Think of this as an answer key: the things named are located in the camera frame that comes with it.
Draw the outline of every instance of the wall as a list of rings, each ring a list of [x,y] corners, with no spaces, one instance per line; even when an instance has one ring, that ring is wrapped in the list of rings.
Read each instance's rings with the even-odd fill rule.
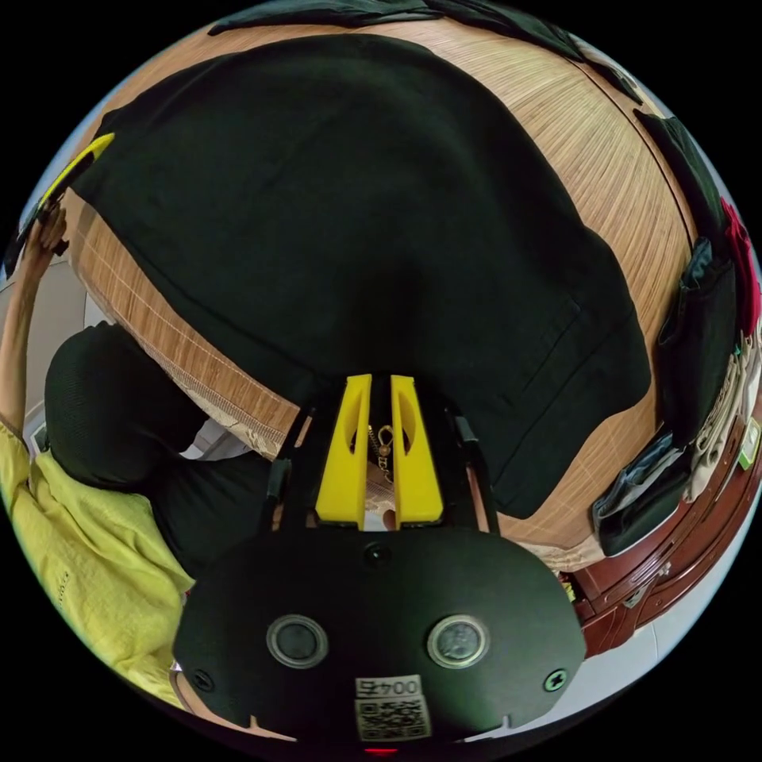
[[[0,329],[6,321],[11,279],[0,291]],[[45,273],[37,295],[29,335],[26,409],[28,418],[39,409],[44,398],[45,376],[56,350],[84,325],[85,289],[66,260],[59,260]]]

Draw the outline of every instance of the black cloth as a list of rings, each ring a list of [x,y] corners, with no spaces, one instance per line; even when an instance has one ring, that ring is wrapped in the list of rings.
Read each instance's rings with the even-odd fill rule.
[[[717,184],[691,135],[677,117],[663,119],[653,114],[643,114],[638,109],[634,113],[675,173],[691,208],[699,236],[709,239],[714,256],[727,259],[730,249],[725,231],[729,220],[722,209]]]
[[[656,342],[661,414],[676,448],[697,437],[722,389],[736,344],[736,304],[732,260],[699,239]]]
[[[601,520],[598,540],[606,556],[618,556],[658,529],[677,510],[691,477],[686,452],[635,502]]]
[[[194,579],[258,529],[270,464],[255,452],[188,460],[206,415],[123,329],[67,339],[45,380],[51,454],[90,487],[144,495],[169,549]]]
[[[176,313],[275,393],[418,375],[534,513],[648,391],[616,257],[506,107],[427,49],[299,38],[180,71],[105,115],[75,184]]]
[[[491,0],[261,0],[251,8],[221,19],[208,33],[214,36],[234,29],[275,24],[332,24],[358,28],[443,16],[540,45],[578,63],[587,63],[635,103],[643,103],[617,71],[604,63],[587,60],[568,32],[530,13]]]
[[[209,34],[270,24],[334,24],[361,27],[392,21],[441,18],[423,0],[262,0],[218,21]]]

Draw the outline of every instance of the black t-shirt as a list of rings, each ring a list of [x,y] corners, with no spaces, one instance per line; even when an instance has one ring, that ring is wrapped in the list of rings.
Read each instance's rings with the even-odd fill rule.
[[[359,34],[221,56],[106,132],[75,191],[182,319],[298,405],[337,376],[435,380],[506,514],[537,510],[648,390],[614,254],[510,111],[426,48]]]

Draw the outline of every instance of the wooden furniture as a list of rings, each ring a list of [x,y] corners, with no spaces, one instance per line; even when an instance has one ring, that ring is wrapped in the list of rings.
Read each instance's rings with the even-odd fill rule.
[[[762,417],[762,395],[754,416]],[[636,629],[668,611],[728,548],[762,480],[762,456],[748,471],[737,465],[744,431],[739,418],[722,461],[698,500],[681,503],[669,521],[628,552],[571,576],[580,594],[575,608],[588,657],[617,648]]]

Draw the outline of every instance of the label sticker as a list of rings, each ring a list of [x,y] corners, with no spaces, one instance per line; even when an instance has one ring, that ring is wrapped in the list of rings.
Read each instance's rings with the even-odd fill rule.
[[[412,741],[431,736],[420,675],[358,678],[355,682],[361,741]]]

